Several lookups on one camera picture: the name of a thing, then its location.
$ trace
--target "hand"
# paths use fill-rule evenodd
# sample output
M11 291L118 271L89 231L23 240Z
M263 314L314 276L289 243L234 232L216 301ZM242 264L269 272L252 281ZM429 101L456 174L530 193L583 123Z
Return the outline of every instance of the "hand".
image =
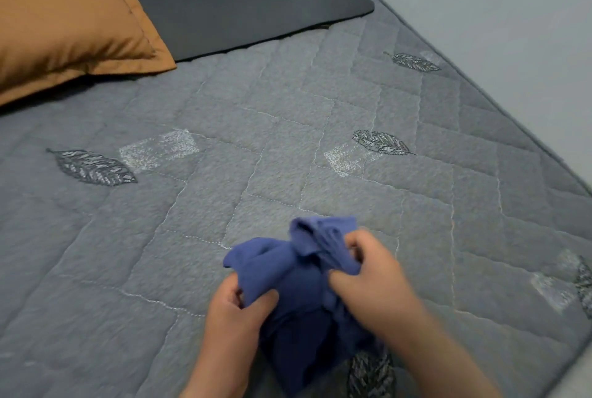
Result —
M346 234L345 244L362 262L362 268L353 276L331 271L329 285L363 327L388 342L393 329L410 321L423 304L401 265L370 231L359 229Z
M181 398L240 398L259 343L259 330L278 303L270 290L241 309L239 280L228 276L214 294L191 379Z

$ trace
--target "blue cloth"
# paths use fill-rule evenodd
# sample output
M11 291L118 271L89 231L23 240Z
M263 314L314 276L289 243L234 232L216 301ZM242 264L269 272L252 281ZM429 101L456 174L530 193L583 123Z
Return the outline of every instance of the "blue cloth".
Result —
M343 240L356 227L354 217L296 218L290 241L254 238L235 246L224 259L224 266L239 275L245 306L271 289L279 292L259 345L288 396L359 350L376 352L380 345L327 280L330 269L359 273L360 264Z

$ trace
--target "person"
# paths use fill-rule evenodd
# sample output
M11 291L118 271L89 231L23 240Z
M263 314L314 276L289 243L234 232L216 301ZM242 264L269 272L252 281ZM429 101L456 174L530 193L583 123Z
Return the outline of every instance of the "person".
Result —
M345 242L362 263L359 275L329 272L329 285L359 323L404 361L424 398L501 398L469 354L440 327L405 278L401 265L365 229ZM201 351L180 398L241 398L259 329L278 302L271 290L241 309L236 274L214 294Z

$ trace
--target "gray quilted bedspread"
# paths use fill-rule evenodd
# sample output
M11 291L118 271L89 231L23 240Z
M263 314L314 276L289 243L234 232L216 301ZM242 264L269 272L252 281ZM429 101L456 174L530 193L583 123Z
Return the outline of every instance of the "gray quilted bedspread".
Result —
M506 396L540 393L590 331L592 198L379 2L58 90L1 115L0 155L3 397L176 396L226 250L299 215L357 215ZM308 393L343 396L342 373ZM266 381L251 394L278 396Z

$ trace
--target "person's left hand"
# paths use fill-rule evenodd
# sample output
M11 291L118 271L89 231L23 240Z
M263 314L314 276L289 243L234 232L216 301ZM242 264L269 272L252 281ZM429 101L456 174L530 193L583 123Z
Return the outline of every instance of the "person's left hand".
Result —
M270 290L241 309L240 292L238 276L233 273L214 294L199 357L181 398L239 398L245 394L259 330L279 295Z

